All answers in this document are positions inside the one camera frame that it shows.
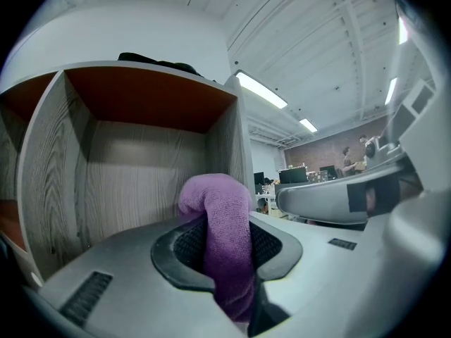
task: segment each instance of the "brick wall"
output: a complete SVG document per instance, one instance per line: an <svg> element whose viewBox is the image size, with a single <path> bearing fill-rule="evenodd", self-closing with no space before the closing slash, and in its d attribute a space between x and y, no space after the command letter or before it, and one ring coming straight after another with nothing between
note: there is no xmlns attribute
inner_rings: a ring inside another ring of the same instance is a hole
<svg viewBox="0 0 451 338"><path fill-rule="evenodd" d="M387 125L386 118L374 120L368 124L356 127L346 132L316 140L315 142L285 150L287 165L299 166L305 163L308 171L319 171L319 168L334 165L343 168L344 155L342 150L351 148L351 161L363 161L364 147L359 143L359 137L365 134L368 138L380 135Z"/></svg>

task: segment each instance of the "white wall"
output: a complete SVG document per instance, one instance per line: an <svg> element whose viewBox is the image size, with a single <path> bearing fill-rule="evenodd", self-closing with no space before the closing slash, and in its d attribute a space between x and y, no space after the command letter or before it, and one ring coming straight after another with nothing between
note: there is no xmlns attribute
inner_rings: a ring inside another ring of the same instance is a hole
<svg viewBox="0 0 451 338"><path fill-rule="evenodd" d="M219 20L160 1L114 1L74 8L18 42L2 71L0 91L48 68L117 60L125 51L190 64L221 84L231 75Z"/></svg>
<svg viewBox="0 0 451 338"><path fill-rule="evenodd" d="M284 169L285 156L283 151L270 146L251 142L252 167L254 173L264 172L268 179L278 179L279 169Z"/></svg>

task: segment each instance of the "computer monitor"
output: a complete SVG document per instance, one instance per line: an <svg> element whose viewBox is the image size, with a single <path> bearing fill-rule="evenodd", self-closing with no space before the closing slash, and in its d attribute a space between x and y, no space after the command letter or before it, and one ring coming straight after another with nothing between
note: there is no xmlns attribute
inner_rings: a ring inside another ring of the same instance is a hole
<svg viewBox="0 0 451 338"><path fill-rule="evenodd" d="M263 194L263 185L255 184L255 194Z"/></svg>
<svg viewBox="0 0 451 338"><path fill-rule="evenodd" d="M327 172L327 176L328 176L329 180L337 179L337 171L335 170L334 165L323 166L323 167L319 168L319 171Z"/></svg>
<svg viewBox="0 0 451 338"><path fill-rule="evenodd" d="M294 184L308 182L305 168L295 168L281 170L279 172L279 178L281 184Z"/></svg>
<svg viewBox="0 0 451 338"><path fill-rule="evenodd" d="M264 172L254 173L254 183L255 185L257 184L265 185L265 173Z"/></svg>

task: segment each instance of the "person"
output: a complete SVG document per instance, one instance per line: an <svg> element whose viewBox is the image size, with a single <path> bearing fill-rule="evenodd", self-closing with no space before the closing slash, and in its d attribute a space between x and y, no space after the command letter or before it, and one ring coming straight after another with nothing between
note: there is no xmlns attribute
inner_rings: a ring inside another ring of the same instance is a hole
<svg viewBox="0 0 451 338"><path fill-rule="evenodd" d="M268 214L268 203L265 198L260 198L257 205L259 206L259 213Z"/></svg>
<svg viewBox="0 0 451 338"><path fill-rule="evenodd" d="M359 142L362 145L365 145L368 142L368 138L366 137L365 134L360 135Z"/></svg>
<svg viewBox="0 0 451 338"><path fill-rule="evenodd" d="M342 169L342 172L345 177L354 175L355 174L355 166L357 165L357 163L351 162L350 150L351 149L348 146L346 146L346 148L343 149L343 154L345 155L345 159L343 160L344 168Z"/></svg>
<svg viewBox="0 0 451 338"><path fill-rule="evenodd" d="M359 142L360 142L360 144L362 144L364 146L364 149L365 149L364 162L366 163L366 148L365 148L365 146L366 146L366 143L368 142L368 138L366 137L365 134L360 135Z"/></svg>

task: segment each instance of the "wood grain surface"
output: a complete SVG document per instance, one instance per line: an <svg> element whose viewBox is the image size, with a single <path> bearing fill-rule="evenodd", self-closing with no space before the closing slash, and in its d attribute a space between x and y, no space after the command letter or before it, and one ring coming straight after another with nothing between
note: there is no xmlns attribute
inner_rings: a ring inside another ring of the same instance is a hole
<svg viewBox="0 0 451 338"><path fill-rule="evenodd" d="M0 200L16 200L16 167L27 123L0 104Z"/></svg>
<svg viewBox="0 0 451 338"><path fill-rule="evenodd" d="M97 66L66 73L98 120L206 133L236 96L170 70Z"/></svg>
<svg viewBox="0 0 451 338"><path fill-rule="evenodd" d="M244 184L241 145L235 102L206 134L207 172L229 174Z"/></svg>
<svg viewBox="0 0 451 338"><path fill-rule="evenodd" d="M28 122L44 90L49 86L55 74L55 72L46 73L19 82L5 92L2 92L0 94L0 100L24 121Z"/></svg>
<svg viewBox="0 0 451 338"><path fill-rule="evenodd" d="M64 72L55 75L25 134L18 207L25 244L46 280L82 251L75 217L75 168L89 111Z"/></svg>
<svg viewBox="0 0 451 338"><path fill-rule="evenodd" d="M82 250L88 250L91 245L89 235L89 225L87 224L86 209L86 184L87 184L87 163L89 151L91 150L92 138L97 126L97 119L92 115L89 116L88 123L85 128L82 140L80 142L81 154L78 154L77 167L75 169L75 214L77 228L80 235L80 243Z"/></svg>
<svg viewBox="0 0 451 338"><path fill-rule="evenodd" d="M254 169L252 167L252 153L251 153L251 140L249 138L249 130L247 129L247 116L245 101L242 96L242 88L240 80L232 75L224 84L225 87L235 92L237 97L237 131L242 140L240 149L242 157L242 183L248 188L252 199L252 208L257 208L257 200L255 199L255 183L254 183Z"/></svg>
<svg viewBox="0 0 451 338"><path fill-rule="evenodd" d="M99 121L87 164L82 231L96 244L122 230L174 218L186 180L205 172L202 134Z"/></svg>

